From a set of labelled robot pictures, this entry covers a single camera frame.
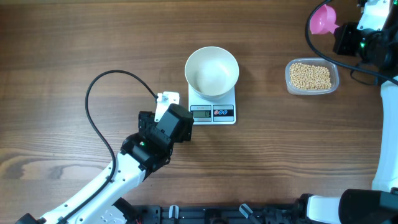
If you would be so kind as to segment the pink plastic scoop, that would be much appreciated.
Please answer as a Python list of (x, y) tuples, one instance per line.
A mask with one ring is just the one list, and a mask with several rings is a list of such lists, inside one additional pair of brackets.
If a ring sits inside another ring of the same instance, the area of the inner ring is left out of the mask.
[(336, 28), (339, 28), (336, 24), (336, 12), (327, 4), (319, 8), (310, 19), (310, 32), (312, 34), (334, 34)]

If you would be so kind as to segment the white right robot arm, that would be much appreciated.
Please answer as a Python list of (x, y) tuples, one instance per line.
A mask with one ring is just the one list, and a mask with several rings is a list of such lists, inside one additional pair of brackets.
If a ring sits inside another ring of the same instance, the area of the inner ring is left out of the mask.
[(375, 77), (383, 105), (381, 153), (371, 189), (348, 189), (340, 197), (302, 195), (297, 214), (316, 223), (397, 223), (397, 1), (359, 1), (363, 14), (354, 36), (347, 37), (343, 28), (335, 32), (337, 49), (348, 47), (348, 55), (361, 57), (363, 63), (376, 66), (377, 72), (333, 60), (313, 46), (310, 23), (326, 4), (323, 1), (310, 13), (305, 39), (326, 61)]

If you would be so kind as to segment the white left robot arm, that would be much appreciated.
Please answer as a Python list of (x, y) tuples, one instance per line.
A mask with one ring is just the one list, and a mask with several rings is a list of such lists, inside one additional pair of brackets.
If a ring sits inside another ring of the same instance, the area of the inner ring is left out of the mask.
[(189, 141), (193, 114), (178, 104), (169, 105), (159, 121), (128, 136), (108, 167), (72, 198), (34, 218), (26, 213), (18, 223), (96, 223), (125, 193), (170, 162), (176, 142)]

